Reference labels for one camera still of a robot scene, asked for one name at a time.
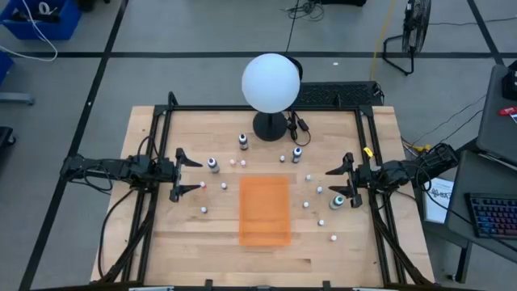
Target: orange plastic container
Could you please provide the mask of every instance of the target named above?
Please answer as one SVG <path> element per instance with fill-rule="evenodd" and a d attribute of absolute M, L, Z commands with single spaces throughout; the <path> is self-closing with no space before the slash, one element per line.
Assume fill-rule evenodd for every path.
<path fill-rule="evenodd" d="M 239 244 L 241 246 L 291 244 L 287 177 L 242 177 L 239 204 Z"/>

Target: wooden table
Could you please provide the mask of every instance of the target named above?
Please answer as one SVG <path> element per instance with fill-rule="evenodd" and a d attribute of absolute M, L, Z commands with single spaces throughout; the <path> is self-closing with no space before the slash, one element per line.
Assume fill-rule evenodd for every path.
<path fill-rule="evenodd" d="M 404 159 L 400 133 L 393 108 L 374 108 L 376 127 L 385 161 Z M 134 107 L 121 157 L 137 152 L 140 141 L 149 134 L 153 107 Z M 294 143 L 286 134 L 274 142 L 260 141 L 254 134 L 254 112 L 173 112 L 166 156 L 173 158 L 175 149 L 183 147 L 187 156 L 204 164 L 203 168 L 182 168 L 182 184 L 204 181 L 206 189 L 196 189 L 169 201 L 171 184 L 160 187 L 153 227 L 146 285 L 203 285 L 213 279 L 217 286 L 322 286 L 330 280 L 334 287 L 382 286 L 378 253 L 368 206 L 339 210 L 329 208 L 335 192 L 330 185 L 344 185 L 346 175 L 324 173 L 341 164 L 346 152 L 361 163 L 361 153 L 353 112 L 299 112 L 310 127 L 312 141 L 303 149 L 301 162 L 279 162 L 280 155 L 291 157 Z M 369 140 L 368 123 L 364 118 Z M 246 133 L 250 148 L 239 150 L 237 137 Z M 299 131 L 299 142 L 305 133 Z M 216 158 L 220 174 L 210 173 L 208 158 Z M 232 167 L 229 160 L 245 159 L 246 168 Z M 288 247 L 241 247 L 238 240 L 239 179 L 243 175 L 281 174 L 290 181 L 292 243 Z M 305 176 L 313 177 L 309 182 Z M 221 189 L 221 182 L 228 189 Z M 324 191 L 318 195 L 317 186 Z M 111 194 L 110 207 L 128 191 L 128 185 L 117 183 Z M 402 192 L 413 195 L 405 186 Z M 114 264 L 127 244 L 136 194 L 124 201 L 107 223 L 103 248 L 103 269 Z M 302 208 L 304 201 L 310 206 Z M 401 248 L 422 274 L 434 281 L 426 241 L 417 205 L 409 197 L 391 197 Z M 207 214 L 200 207 L 208 208 Z M 318 226 L 319 219 L 325 220 Z M 332 234 L 336 242 L 330 241 Z M 393 255 L 386 244 L 392 281 L 396 280 Z M 135 253 L 136 265 L 140 250 Z M 136 278 L 137 266 L 132 268 Z M 99 278 L 94 268 L 92 280 Z"/>

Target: black lamp base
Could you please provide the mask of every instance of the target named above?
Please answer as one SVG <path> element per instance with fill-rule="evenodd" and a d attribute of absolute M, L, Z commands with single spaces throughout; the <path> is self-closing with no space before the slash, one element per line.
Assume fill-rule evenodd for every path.
<path fill-rule="evenodd" d="M 255 135 L 263 141 L 276 141 L 284 136 L 288 128 L 288 121 L 282 112 L 259 112 L 253 119 Z"/>

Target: white ball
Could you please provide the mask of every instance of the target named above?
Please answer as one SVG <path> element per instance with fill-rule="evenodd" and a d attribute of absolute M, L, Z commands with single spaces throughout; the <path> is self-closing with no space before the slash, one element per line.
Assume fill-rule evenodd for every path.
<path fill-rule="evenodd" d="M 242 93 L 260 112 L 283 111 L 291 106 L 299 91 L 298 69 L 277 53 L 265 53 L 251 60 L 242 74 Z"/>

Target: small bottle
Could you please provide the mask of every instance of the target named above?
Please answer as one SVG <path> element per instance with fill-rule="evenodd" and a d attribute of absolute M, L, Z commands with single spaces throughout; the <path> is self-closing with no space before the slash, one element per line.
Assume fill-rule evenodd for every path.
<path fill-rule="evenodd" d="M 292 162 L 298 163 L 301 159 L 301 148 L 292 150 Z"/>
<path fill-rule="evenodd" d="M 341 206 L 343 206 L 343 202 L 344 202 L 343 196 L 337 195 L 330 202 L 330 209 L 338 209 L 338 208 L 340 208 Z"/>
<path fill-rule="evenodd" d="M 244 133 L 239 136 L 239 145 L 241 150 L 248 150 L 248 137 Z"/>
<path fill-rule="evenodd" d="M 212 173 L 219 173 L 219 165 L 217 164 L 216 159 L 209 158 L 208 167 L 210 168 L 210 171 L 212 171 Z"/>

